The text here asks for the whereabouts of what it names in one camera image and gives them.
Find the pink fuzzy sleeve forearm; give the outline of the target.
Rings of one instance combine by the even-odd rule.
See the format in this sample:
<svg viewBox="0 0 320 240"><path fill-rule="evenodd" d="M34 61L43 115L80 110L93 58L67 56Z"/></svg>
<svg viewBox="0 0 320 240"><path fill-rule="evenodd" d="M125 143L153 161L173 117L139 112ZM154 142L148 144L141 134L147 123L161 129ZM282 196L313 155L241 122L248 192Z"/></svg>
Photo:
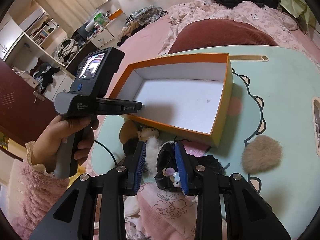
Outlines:
<svg viewBox="0 0 320 240"><path fill-rule="evenodd" d="M69 179L57 179L43 164L32 163L35 142L27 143L23 161L13 162L8 183L9 222L21 239L28 239L63 195Z"/></svg>

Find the person's left hand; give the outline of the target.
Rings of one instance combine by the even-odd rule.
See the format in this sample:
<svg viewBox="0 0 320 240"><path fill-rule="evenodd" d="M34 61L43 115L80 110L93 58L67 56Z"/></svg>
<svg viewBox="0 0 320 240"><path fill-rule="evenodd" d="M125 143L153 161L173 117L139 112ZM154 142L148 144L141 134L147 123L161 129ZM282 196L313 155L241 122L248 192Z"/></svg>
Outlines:
<svg viewBox="0 0 320 240"><path fill-rule="evenodd" d="M91 128L81 137L74 154L74 159L79 165L82 165L87 160L94 144L94 131L99 127L99 120L97 118L92 120L90 117L63 120L59 115L50 122L35 142L31 157L32 164L43 164L47 172L53 172L60 145L66 143L68 137L88 126Z"/></svg>

